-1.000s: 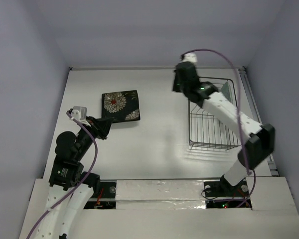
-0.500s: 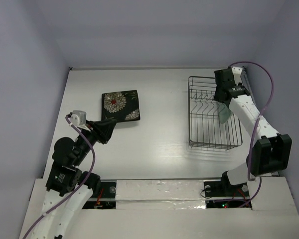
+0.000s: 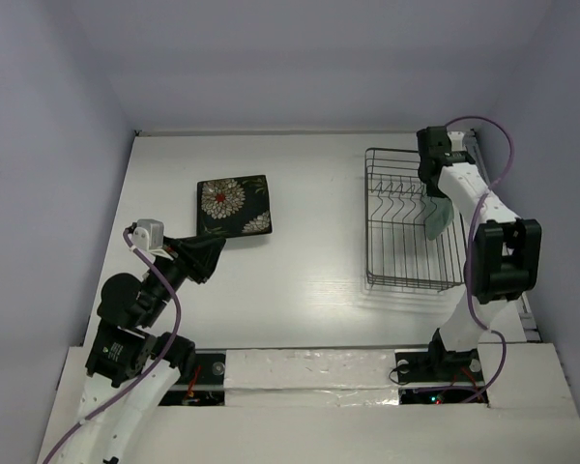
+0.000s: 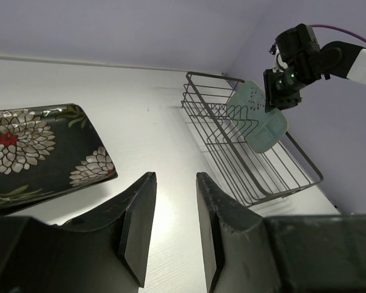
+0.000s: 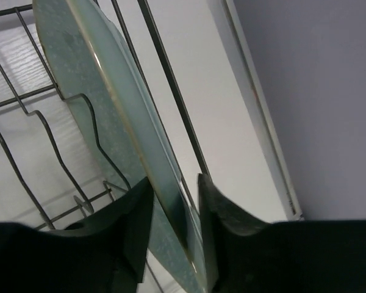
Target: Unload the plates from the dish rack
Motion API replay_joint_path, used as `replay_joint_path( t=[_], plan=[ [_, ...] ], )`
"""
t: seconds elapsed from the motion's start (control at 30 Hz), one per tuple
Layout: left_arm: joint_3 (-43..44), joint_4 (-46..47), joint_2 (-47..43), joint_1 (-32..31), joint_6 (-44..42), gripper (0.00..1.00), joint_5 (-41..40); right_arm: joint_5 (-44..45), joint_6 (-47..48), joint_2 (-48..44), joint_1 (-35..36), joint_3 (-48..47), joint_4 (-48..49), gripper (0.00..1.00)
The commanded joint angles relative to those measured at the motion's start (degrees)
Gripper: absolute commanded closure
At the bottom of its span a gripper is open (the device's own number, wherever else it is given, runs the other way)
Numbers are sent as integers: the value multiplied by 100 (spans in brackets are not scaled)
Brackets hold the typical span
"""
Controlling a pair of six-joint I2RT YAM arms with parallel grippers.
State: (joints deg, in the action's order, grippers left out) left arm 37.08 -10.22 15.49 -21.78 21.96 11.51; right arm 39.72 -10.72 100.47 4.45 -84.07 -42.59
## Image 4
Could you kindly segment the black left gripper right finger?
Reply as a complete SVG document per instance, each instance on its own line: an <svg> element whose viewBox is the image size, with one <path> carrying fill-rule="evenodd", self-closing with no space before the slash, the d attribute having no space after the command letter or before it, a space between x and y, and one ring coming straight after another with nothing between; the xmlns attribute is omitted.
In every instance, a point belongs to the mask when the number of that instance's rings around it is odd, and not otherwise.
<svg viewBox="0 0 366 293"><path fill-rule="evenodd" d="M366 215L262 217L196 176L207 292L366 292Z"/></svg>

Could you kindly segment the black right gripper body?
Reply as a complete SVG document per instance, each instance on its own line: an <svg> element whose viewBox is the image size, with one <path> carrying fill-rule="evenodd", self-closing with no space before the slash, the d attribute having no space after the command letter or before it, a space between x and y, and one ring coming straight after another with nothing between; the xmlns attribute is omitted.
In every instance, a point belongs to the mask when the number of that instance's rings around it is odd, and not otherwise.
<svg viewBox="0 0 366 293"><path fill-rule="evenodd" d="M301 89L320 79L309 59L320 51L313 29L306 24L280 33L275 38L277 70L264 71L265 111L286 110L297 106Z"/></svg>

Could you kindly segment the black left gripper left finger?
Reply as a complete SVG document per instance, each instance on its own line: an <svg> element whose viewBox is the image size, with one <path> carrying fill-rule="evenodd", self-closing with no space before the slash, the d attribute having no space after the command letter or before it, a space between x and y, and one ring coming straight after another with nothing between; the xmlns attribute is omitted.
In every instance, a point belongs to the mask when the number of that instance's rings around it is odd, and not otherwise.
<svg viewBox="0 0 366 293"><path fill-rule="evenodd" d="M0 217L0 292L137 292L145 285L157 178L63 225Z"/></svg>

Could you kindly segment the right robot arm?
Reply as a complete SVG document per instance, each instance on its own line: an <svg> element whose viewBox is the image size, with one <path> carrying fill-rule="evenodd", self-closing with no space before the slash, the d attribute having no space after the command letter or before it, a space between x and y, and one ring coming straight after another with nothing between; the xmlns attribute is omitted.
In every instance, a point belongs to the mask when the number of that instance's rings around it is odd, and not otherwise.
<svg viewBox="0 0 366 293"><path fill-rule="evenodd" d="M301 102L301 89L335 76L366 85L366 48L334 41L320 47L312 26L299 24L280 33L271 48L278 69L264 71L265 111L286 110Z"/></svg>

